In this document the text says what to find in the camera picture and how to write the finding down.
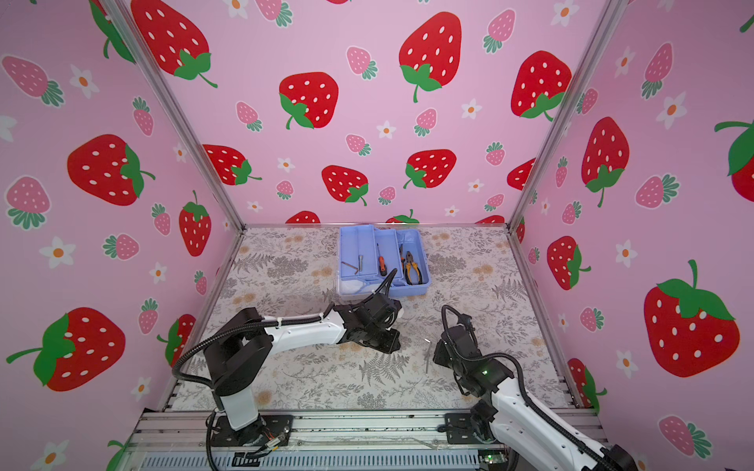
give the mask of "red strawberry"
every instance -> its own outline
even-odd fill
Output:
[[[487,146],[487,156],[485,159],[489,162],[490,165],[498,166],[503,163],[503,159],[505,158],[505,151],[503,150],[503,145],[500,142],[493,142],[489,146]]]
[[[308,72],[285,77],[280,83],[280,105],[291,120],[302,127],[327,126],[338,103],[338,84],[325,72]]]
[[[369,180],[356,170],[337,165],[329,165],[322,169],[322,181],[330,196],[343,203],[364,202],[364,195],[369,191]]]
[[[259,114],[251,106],[244,102],[236,103],[236,115],[238,120],[246,124],[248,130],[257,133],[262,130],[262,121],[259,120]]]
[[[98,310],[78,307],[53,322],[42,335],[41,348],[10,355],[14,360],[39,352],[34,374],[53,391],[70,391],[94,379],[117,362],[126,347],[126,337],[117,325]]]
[[[516,190],[523,191],[523,186],[526,184],[526,180],[529,179],[529,174],[532,172],[535,160],[536,159],[531,159],[511,170],[510,173],[508,173],[508,185]]]
[[[503,216],[498,216],[497,214],[493,214],[492,216],[487,216],[484,219],[481,219],[476,222],[476,224],[503,224],[505,223],[505,218]]]
[[[320,218],[312,211],[301,211],[290,216],[286,224],[320,224]]]
[[[522,216],[521,222],[519,222],[519,225],[516,228],[516,236],[518,236],[519,243],[523,242],[524,234],[526,234],[526,223],[524,222],[523,216]]]
[[[369,153],[372,152],[372,148],[369,147],[369,144],[366,143],[366,140],[361,136],[357,136],[356,134],[348,134],[345,137],[345,143],[348,144],[348,148],[351,150],[351,152],[355,154],[364,156],[369,155]]]
[[[399,216],[394,216],[387,221],[385,221],[385,224],[418,224],[419,220],[414,219],[414,210],[411,210],[411,213],[406,216],[405,214],[401,214]]]
[[[194,274],[194,283],[196,284],[196,292],[204,296],[207,294],[207,277],[204,276],[204,272],[199,270]]]
[[[202,75],[210,70],[210,45],[194,23],[160,0],[133,0],[131,13],[160,69],[217,88]]]
[[[345,51],[351,72],[361,75],[364,80],[372,80],[377,76],[377,63],[372,60],[369,51],[361,47],[351,46]]]
[[[508,8],[495,17],[487,26],[488,35],[484,37],[484,48],[487,54],[494,54],[503,48],[503,43],[513,34],[516,23],[516,11]]]
[[[155,203],[152,206],[152,217],[155,218],[155,229],[160,231],[162,235],[168,235],[170,233],[170,214],[165,212],[165,206]]]
[[[47,106],[59,108],[66,101],[54,80],[48,80],[42,67],[15,56],[3,56],[2,66],[16,85],[32,98],[39,98]]]
[[[503,204],[503,199],[505,199],[505,195],[503,195],[502,193],[498,193],[495,196],[490,197],[487,200],[487,204],[484,205],[484,210],[487,212],[495,211],[498,206]]]
[[[581,162],[581,180],[592,193],[602,192],[598,208],[605,199],[605,188],[618,183],[629,155],[628,139],[613,118],[597,121]]]
[[[539,248],[532,247],[529,250],[529,263],[531,263],[532,265],[536,265],[538,261],[539,261]]]
[[[395,199],[395,187],[386,186],[379,192],[379,203],[383,206],[387,206]]]
[[[589,332],[597,332],[597,329],[602,330],[602,327],[605,325],[605,317],[602,315],[602,311],[596,307],[594,309],[587,307],[581,311],[579,319],[581,320],[581,325],[586,327]]]
[[[138,96],[133,99],[133,107],[135,108],[133,110],[133,120],[136,122],[136,125],[145,136],[151,136],[155,128],[155,120],[149,114],[149,107],[146,105],[146,101],[141,96]]]
[[[430,130],[437,125],[437,110],[434,108],[425,109],[416,117],[416,126],[414,132],[419,137],[424,137],[430,133]]]
[[[403,78],[414,87],[431,92],[447,85],[461,62],[461,21],[440,12],[427,20],[404,41],[398,53]]]
[[[212,231],[212,220],[204,206],[199,204],[196,191],[194,201],[189,201],[178,215],[178,228],[181,230],[183,243],[191,256],[198,257],[207,246]]]
[[[516,116],[536,118],[560,104],[571,83],[571,69],[553,54],[538,50],[527,57],[516,77],[510,109]]]
[[[644,99],[652,98],[662,88],[662,80],[670,74],[673,67],[673,45],[669,42],[660,46],[644,71],[645,82],[642,84]]]
[[[728,175],[733,188],[749,201],[754,201],[754,121],[726,121],[715,125],[715,132],[726,127],[745,127],[728,151]]]
[[[691,422],[687,424],[680,417],[668,415],[657,421],[657,427],[668,442],[686,456],[694,456],[696,452],[699,458],[706,460],[712,454],[712,443],[705,438],[706,433]]]
[[[275,189],[277,189],[277,197],[283,201],[289,200],[293,196],[293,185],[288,180],[278,183]]]
[[[738,348],[740,334],[720,297],[697,289],[697,262],[689,260],[694,285],[668,280],[644,300],[644,322],[657,363],[687,378],[724,362]]]
[[[590,88],[587,90],[586,93],[582,93],[581,97],[578,99],[578,103],[576,104],[576,112],[579,115],[585,115],[589,112],[589,110],[592,109],[592,107],[597,103],[597,97],[598,97],[597,90],[594,90],[593,88]]]
[[[564,224],[571,225],[574,222],[576,222],[576,219],[578,219],[581,216],[581,203],[578,201],[574,201],[573,203],[568,203],[565,206],[565,209],[563,210],[562,216],[560,216],[561,220]]]
[[[50,198],[42,184],[31,176],[22,176],[5,192],[5,200],[11,205],[8,217],[13,225],[24,231],[37,229],[47,219],[44,213],[50,210]]]
[[[149,298],[144,301],[142,311],[139,314],[139,329],[144,335],[150,333],[157,323],[157,308],[158,304],[154,299]]]
[[[293,12],[288,4],[280,0],[256,0],[256,6],[267,21],[274,21],[280,28],[287,28],[293,23]]]
[[[434,188],[445,181],[458,159],[448,149],[416,152],[406,162],[406,176],[410,178],[405,190],[413,182],[418,188]]]
[[[167,340],[164,340],[160,335],[157,339],[165,344],[165,359],[172,367],[178,361],[183,353],[183,348],[186,346],[186,339],[189,338],[191,330],[194,329],[194,323],[196,319],[191,314],[183,314],[172,326],[167,333]]]
[[[558,161],[558,170],[555,171],[555,186],[558,188],[563,186],[563,183],[566,182],[566,177],[568,175],[567,167],[568,167],[568,159],[564,155]]]
[[[111,235],[105,239],[105,245],[102,248],[105,250],[105,255],[120,260],[128,260],[139,253],[139,243],[128,234],[121,234],[117,239]]]
[[[568,367],[571,371],[571,376],[573,376],[573,381],[576,382],[578,394],[584,402],[584,407],[594,408],[594,413],[599,414],[599,399],[597,396],[607,394],[607,389],[603,388],[602,392],[597,392],[592,374],[589,373],[587,367],[578,358],[568,360]]]
[[[555,281],[568,291],[576,286],[581,271],[591,271],[591,267],[581,267],[581,250],[573,237],[564,236],[547,248],[547,266],[553,272]]]
[[[94,18],[94,22],[97,24],[97,27],[100,28],[100,31],[105,33],[105,36],[107,36],[107,39],[105,40],[105,47],[103,48],[103,55],[105,56],[105,59],[110,58],[108,56],[107,50],[110,43],[112,42],[112,46],[115,49],[115,52],[117,52],[120,57],[123,57],[130,63],[136,63],[136,60],[134,60],[133,56],[131,55],[131,51],[128,50],[126,43],[123,42],[123,38],[121,38],[118,30],[115,29],[115,26],[109,19],[109,16],[105,12],[105,9],[103,8],[100,0],[89,0],[89,8],[92,11],[92,17]]]
[[[667,174],[662,178],[654,175],[636,192],[636,204],[654,210],[678,196],[679,186],[681,184],[674,175]]]
[[[88,194],[117,206],[136,202],[144,189],[144,177],[155,176],[141,170],[141,163],[123,139],[103,134],[77,148],[68,156],[71,181]]]
[[[226,185],[242,185],[249,179],[261,180],[262,177],[251,176],[251,164],[243,154],[232,147],[224,145],[203,144],[204,150],[215,167],[220,181]]]

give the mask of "strawberry wallpaper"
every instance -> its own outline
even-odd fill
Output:
[[[250,224],[503,222],[602,0],[132,0]]]
[[[111,470],[233,236],[99,2],[0,17],[5,469]]]
[[[754,8],[630,2],[519,239],[639,469],[751,469]]]

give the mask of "pink wall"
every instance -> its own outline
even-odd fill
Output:
[[[0,185],[11,214],[0,224],[2,358],[44,348],[2,362],[5,469],[41,469],[45,460],[55,469],[107,467],[120,449],[109,441],[126,442],[141,411],[158,407],[170,377],[166,344],[157,335],[177,339],[169,348],[180,349],[180,338],[169,338],[171,325],[198,316],[206,300],[195,272],[204,272],[211,289],[231,241],[191,159],[176,159],[178,136],[141,71],[119,54],[130,57],[122,44],[109,44],[105,58],[105,43],[88,2],[18,0],[0,19]],[[63,103],[53,106],[50,97],[61,94]],[[136,116],[141,126],[133,106],[139,96],[149,106],[148,115]],[[114,136],[80,148],[102,135]],[[144,176],[138,198],[139,173],[125,143],[156,177]],[[39,186],[44,194],[35,191]],[[192,190],[212,222],[200,256],[189,255],[179,234]],[[169,222],[160,216],[155,224],[156,203]],[[138,252],[120,237],[111,258],[103,246],[121,234],[136,241]],[[155,264],[163,280],[155,281]],[[143,309],[150,299],[156,308],[150,302]]]
[[[754,31],[740,27],[754,8],[745,4],[629,5],[591,80],[596,103],[589,93],[572,116],[526,213],[523,248],[566,358],[586,399],[599,401],[608,439],[642,469],[751,469],[754,164],[744,166],[754,141],[747,127],[715,131],[752,122]],[[648,99],[646,81],[656,90]],[[729,151],[744,167],[732,178]],[[601,164],[611,172],[594,179]],[[576,284],[574,243],[591,267]]]
[[[543,109],[529,113],[535,118],[518,115],[540,94],[554,97],[565,89],[567,69],[578,64],[603,5],[602,0],[577,0],[576,5],[572,0],[565,4],[516,0],[503,5],[486,0],[290,0],[282,6],[241,0],[241,8],[236,9],[230,0],[167,3],[170,7],[157,0],[133,0],[131,7],[199,139],[230,148],[211,149],[216,157],[226,150],[226,155],[242,155],[249,161],[251,179],[241,180],[228,162],[218,163],[221,178],[231,183],[225,189],[249,223],[285,222],[301,211],[313,212],[322,222],[385,222],[398,215],[406,216],[398,221],[412,215],[427,223],[507,218],[521,186],[509,185],[508,176],[518,176],[521,166],[528,172],[527,162],[535,157],[550,124]],[[280,8],[260,10],[258,3]],[[493,22],[504,11],[508,12]],[[441,12],[449,13],[435,17]],[[428,38],[419,33],[404,44],[427,21]],[[495,38],[501,40],[502,49],[493,44]],[[183,48],[191,55],[187,60],[178,54]],[[425,50],[428,58],[422,61]],[[524,91],[516,76],[525,60],[541,50],[548,54],[537,54],[532,64],[523,67],[529,86]],[[196,59],[207,52],[211,56]],[[401,60],[412,83],[403,76]],[[176,71],[177,61],[186,64]],[[376,76],[367,69],[371,61]],[[540,65],[548,61],[550,68],[542,69]],[[429,79],[412,71],[423,62],[432,67]],[[529,71],[533,65],[535,74]],[[317,74],[290,78],[309,72]],[[319,84],[326,88],[298,93],[310,87],[307,81],[312,88]],[[421,85],[418,102],[412,99],[414,84]],[[297,113],[296,104],[303,107],[303,119],[291,121],[289,130],[286,122],[292,115],[281,105],[280,90],[286,92],[292,113]],[[542,102],[548,102],[547,96]],[[243,103],[240,118],[239,102]],[[555,105],[551,102],[547,108]],[[476,112],[468,115],[472,107]],[[256,121],[261,121],[261,129]],[[429,129],[428,135],[415,132],[419,121]],[[501,151],[488,160],[493,142],[503,146],[502,160]],[[365,144],[369,154],[363,151]],[[418,156],[422,165],[415,167],[420,170],[424,165],[430,171],[436,166],[432,155],[446,158],[434,173],[415,176],[429,188],[418,188],[406,174],[409,157],[423,151],[428,152]],[[451,171],[443,171],[444,163],[453,160]],[[326,179],[333,170],[337,175],[325,185],[322,172],[329,166],[350,169],[351,179],[343,174],[347,170],[329,168]],[[366,194],[353,179],[356,176],[369,182]],[[356,201],[343,201],[349,193],[341,191],[341,182],[346,190],[348,183],[359,187]],[[483,185],[478,192],[477,183]],[[383,192],[390,187],[394,191]],[[293,193],[286,193],[290,188]]]

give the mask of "table surface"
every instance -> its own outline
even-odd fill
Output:
[[[469,408],[449,369],[429,361],[428,348],[443,330],[440,306],[474,318],[482,353],[503,351],[521,362],[527,390],[550,407],[567,407],[505,231],[490,227],[431,227],[419,231],[428,256],[428,293],[400,298],[404,318],[400,350],[385,355],[352,342],[317,345],[267,358],[253,389],[260,410]],[[337,227],[251,228],[202,338],[244,307],[262,315],[322,312],[334,301],[338,268]],[[448,319],[452,325],[455,316]],[[200,355],[188,372],[209,377]],[[173,410],[214,408],[208,388],[179,384]]]

